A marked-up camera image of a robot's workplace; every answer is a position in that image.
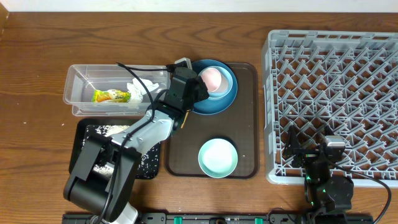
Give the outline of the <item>yellow green snack wrapper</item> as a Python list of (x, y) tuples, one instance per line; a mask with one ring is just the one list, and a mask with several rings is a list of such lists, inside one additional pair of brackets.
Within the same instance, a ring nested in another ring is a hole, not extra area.
[(129, 92), (121, 90), (95, 90), (91, 101), (94, 103), (127, 103), (130, 97), (131, 94)]

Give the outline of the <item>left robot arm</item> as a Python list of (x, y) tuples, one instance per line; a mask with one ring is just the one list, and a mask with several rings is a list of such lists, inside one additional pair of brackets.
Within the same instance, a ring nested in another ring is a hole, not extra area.
[(209, 97), (191, 68), (175, 67), (163, 99), (153, 98), (146, 115), (120, 133), (89, 133), (63, 190), (64, 199), (93, 214), (90, 223), (135, 223), (129, 203), (142, 157), (182, 128), (194, 104)]

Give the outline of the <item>pink cup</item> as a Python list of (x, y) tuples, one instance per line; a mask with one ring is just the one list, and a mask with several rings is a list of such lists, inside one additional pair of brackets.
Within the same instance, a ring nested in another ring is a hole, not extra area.
[(206, 68), (201, 72), (200, 76), (204, 81), (208, 92), (221, 92), (222, 77), (221, 73), (216, 68)]

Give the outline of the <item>mint green bowl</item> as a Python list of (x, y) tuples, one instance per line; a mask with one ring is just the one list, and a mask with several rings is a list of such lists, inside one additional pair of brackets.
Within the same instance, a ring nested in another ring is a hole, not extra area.
[(238, 152), (231, 141), (222, 138), (210, 139), (199, 150), (198, 164), (207, 176), (225, 178), (236, 169)]

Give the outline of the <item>wooden chopstick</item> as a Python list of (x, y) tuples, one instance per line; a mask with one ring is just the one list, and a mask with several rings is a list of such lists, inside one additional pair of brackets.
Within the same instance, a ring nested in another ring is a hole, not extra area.
[(182, 124), (181, 124), (181, 126), (180, 126), (181, 129), (184, 127), (184, 124), (185, 124), (185, 122), (186, 122), (186, 120), (187, 120), (187, 116), (188, 116), (188, 115), (189, 115), (189, 111), (187, 111), (187, 112), (185, 113), (183, 122), (182, 122)]

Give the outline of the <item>white tissue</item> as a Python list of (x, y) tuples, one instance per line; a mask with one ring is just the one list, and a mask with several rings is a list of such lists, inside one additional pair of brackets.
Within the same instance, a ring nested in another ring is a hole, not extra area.
[[(141, 79), (141, 81), (149, 92), (152, 92), (159, 87), (158, 83), (153, 83), (150, 80)], [(147, 94), (144, 86), (136, 78), (132, 80), (132, 83), (127, 83), (127, 90), (130, 93), (130, 103), (141, 103), (143, 101), (144, 95)]]

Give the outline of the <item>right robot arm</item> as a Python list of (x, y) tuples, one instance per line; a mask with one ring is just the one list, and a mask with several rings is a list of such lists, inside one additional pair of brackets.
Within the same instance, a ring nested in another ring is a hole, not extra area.
[(345, 150), (341, 136), (327, 126), (323, 141), (312, 149), (305, 149), (293, 127), (288, 130), (282, 156), (292, 158), (292, 167), (305, 169), (305, 199), (312, 208), (304, 211), (295, 223), (347, 223), (345, 211), (352, 208), (354, 183), (347, 177), (332, 176), (330, 166), (338, 162)]

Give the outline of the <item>pile of white rice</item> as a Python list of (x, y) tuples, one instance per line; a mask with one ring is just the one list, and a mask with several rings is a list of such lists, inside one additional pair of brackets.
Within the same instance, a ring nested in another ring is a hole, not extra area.
[[(98, 133), (102, 136), (110, 136), (112, 134), (119, 133), (127, 129), (129, 125), (88, 125), (85, 129), (83, 139), (81, 140), (80, 152), (83, 149), (86, 139), (90, 131)], [(160, 143), (157, 143), (149, 151), (142, 156), (141, 163), (138, 166), (136, 178), (137, 179), (153, 179), (159, 171), (159, 157), (160, 157)], [(94, 171), (98, 172), (106, 177), (111, 177), (110, 172), (113, 169), (113, 165), (99, 166), (95, 165)]]

